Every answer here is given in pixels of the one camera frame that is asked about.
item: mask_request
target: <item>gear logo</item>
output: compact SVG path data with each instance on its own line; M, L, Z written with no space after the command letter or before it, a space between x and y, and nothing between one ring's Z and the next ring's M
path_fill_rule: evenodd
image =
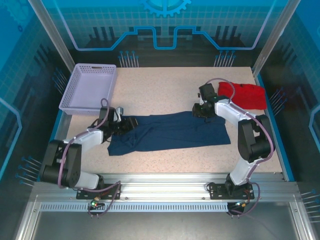
M5 8L10 16L18 23L18 30L22 32L21 24L27 20L29 7L27 0L0 0L0 8Z
M174 14L180 14L180 10L187 9L186 5L191 4L191 0L140 0L145 10L149 10L150 14L156 14L157 17Z

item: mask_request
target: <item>grid pattern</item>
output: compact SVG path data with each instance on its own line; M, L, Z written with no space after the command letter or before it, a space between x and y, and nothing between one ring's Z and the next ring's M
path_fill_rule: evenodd
M40 21L36 16L33 16L0 71L0 97L11 105L17 97L26 76L37 76L41 70L40 66L33 60L40 44L52 46ZM0 128L8 112L9 110L0 104Z
M270 10L268 6L188 6L180 14L173 17L157 17L156 14L149 14L144 7L82 7L62 8L61 12L79 48L85 48L90 41L89 35L94 36L93 27L100 31L101 27L112 27L114 36L119 38L124 32L129 31L133 26L161 27L159 38L170 38L169 27L192 25L200 27L210 36L215 36L217 27L237 26L235 35L241 34L241 41L246 47L251 47L258 35L258 32ZM275 7L270 15L269 21L261 35L259 46L266 42L273 26L275 25L283 7ZM61 32L62 38L70 47L69 36L64 29L60 16L56 9L48 9L52 19ZM226 38L232 34L232 27L229 27Z
M315 97L320 101L320 50L297 14L292 16L277 47L287 44L297 56L290 66L292 72L297 75L304 73Z

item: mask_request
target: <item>clothing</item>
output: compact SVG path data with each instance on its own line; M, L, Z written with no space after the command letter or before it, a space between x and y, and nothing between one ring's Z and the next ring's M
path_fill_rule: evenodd
M261 86L253 84L237 84L233 83L235 95L232 102L243 109L259 109L267 108L266 92ZM233 89L228 82L219 82L218 96L231 97Z
M110 156L134 151L149 152L230 144L222 117L192 116L191 111L166 115L132 116L138 126L123 135L113 135L108 147Z

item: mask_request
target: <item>metal post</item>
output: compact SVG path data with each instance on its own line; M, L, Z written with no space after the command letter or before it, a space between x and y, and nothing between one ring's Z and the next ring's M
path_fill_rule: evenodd
M289 0L286 6L284 7L278 21L276 22L272 32L270 33L268 40L266 41L263 49L260 52L260 55L258 56L252 68L254 77L258 76L263 65L267 61L267 58L269 57L270 53L274 49L277 41L279 40L280 36L284 32L289 20L294 14L300 1L301 0Z
M75 62L72 59L59 31L57 30L54 22L52 21L46 7L41 0L28 0L31 7L33 8L36 16L40 20L42 26L44 27L46 33L49 35L53 45L60 54L62 60L64 61L66 67L72 73L75 68Z

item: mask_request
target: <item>work surface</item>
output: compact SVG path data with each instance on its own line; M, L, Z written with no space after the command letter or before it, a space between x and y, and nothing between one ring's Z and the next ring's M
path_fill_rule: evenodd
M141 67L118 68L111 106L123 107L124 115L148 116L191 111L199 102L198 88L212 78L233 83L255 84L249 67ZM213 83L218 91L218 82ZM262 110L251 110L257 115ZM83 132L94 116L72 116L68 138ZM132 152L109 156L108 143L92 148L82 156L81 169L92 173L227 173L240 157L238 131L225 123L229 145ZM260 164L257 172L282 172L277 153Z

